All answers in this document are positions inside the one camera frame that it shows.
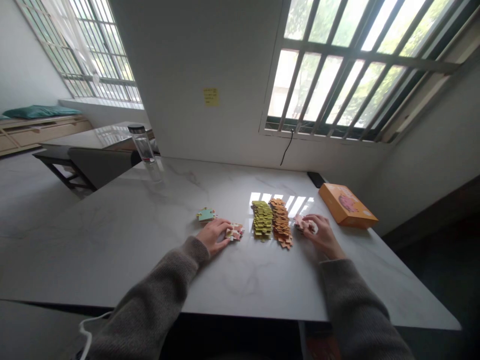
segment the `yellow sticky note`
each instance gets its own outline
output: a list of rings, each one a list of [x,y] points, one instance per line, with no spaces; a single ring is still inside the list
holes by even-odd
[[[205,106],[220,106],[219,90],[216,87],[205,87],[203,97],[205,98]]]

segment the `puzzle piece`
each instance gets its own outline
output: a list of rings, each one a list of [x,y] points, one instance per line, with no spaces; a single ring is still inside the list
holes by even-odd
[[[292,247],[292,233],[290,231],[290,219],[285,202],[282,199],[270,199],[273,211],[273,236],[282,248],[290,250]]]
[[[216,219],[217,215],[215,214],[215,210],[204,207],[203,209],[198,211],[196,217],[200,224],[205,225]]]
[[[253,233],[264,243],[272,235],[272,209],[265,201],[252,201],[251,208],[253,209]]]
[[[233,229],[226,231],[225,238],[230,238],[230,241],[240,241],[244,235],[244,226],[238,223],[232,223],[231,226]]]
[[[312,234],[317,233],[317,227],[315,223],[312,220],[303,220],[303,216],[300,216],[299,214],[295,215],[295,228],[301,232],[301,234],[304,234],[305,229],[309,229]]]

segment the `black cable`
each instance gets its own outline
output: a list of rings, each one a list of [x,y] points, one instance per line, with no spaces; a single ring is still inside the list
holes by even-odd
[[[286,147],[285,152],[283,153],[283,157],[281,158],[280,166],[282,166],[282,164],[284,163],[285,154],[287,153],[287,150],[289,149],[289,146],[292,143],[292,139],[294,138],[294,131],[290,130],[290,132],[291,132],[290,142],[288,143],[288,146]]]

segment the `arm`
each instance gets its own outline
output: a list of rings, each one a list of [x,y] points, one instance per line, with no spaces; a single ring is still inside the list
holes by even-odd
[[[326,306],[343,359],[413,359],[409,347],[390,323],[389,313],[347,259],[335,239],[329,220],[309,215],[316,234],[304,234],[330,261],[320,263]]]
[[[163,341],[187,298],[190,282],[202,263],[224,249],[217,243],[230,223],[216,219],[196,237],[168,252],[132,287],[115,308],[107,325],[93,339],[92,359],[158,359]]]

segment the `curtain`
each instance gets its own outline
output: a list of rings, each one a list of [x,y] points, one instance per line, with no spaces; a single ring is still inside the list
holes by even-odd
[[[70,0],[41,0],[51,16],[57,31],[70,45],[77,59],[93,74],[93,83],[99,84],[100,77],[92,53],[80,28]]]

